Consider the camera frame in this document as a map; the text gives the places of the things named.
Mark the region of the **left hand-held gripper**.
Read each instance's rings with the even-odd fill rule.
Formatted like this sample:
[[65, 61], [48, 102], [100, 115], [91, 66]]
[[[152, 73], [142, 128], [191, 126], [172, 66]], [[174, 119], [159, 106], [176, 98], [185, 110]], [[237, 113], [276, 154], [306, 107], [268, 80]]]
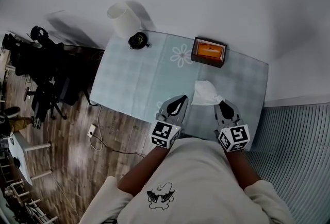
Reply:
[[162, 104], [150, 131], [150, 141], [153, 145], [169, 149], [178, 139], [183, 131], [183, 118], [188, 102], [187, 95], [179, 95]]

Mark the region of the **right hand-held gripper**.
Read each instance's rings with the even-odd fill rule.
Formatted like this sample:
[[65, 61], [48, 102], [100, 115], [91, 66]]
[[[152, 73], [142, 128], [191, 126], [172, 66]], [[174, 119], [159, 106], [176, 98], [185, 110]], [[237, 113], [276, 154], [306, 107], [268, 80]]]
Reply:
[[218, 122], [214, 133], [224, 150], [243, 150], [251, 138], [248, 125], [243, 122], [238, 108], [229, 100], [224, 100], [214, 105], [214, 113]]

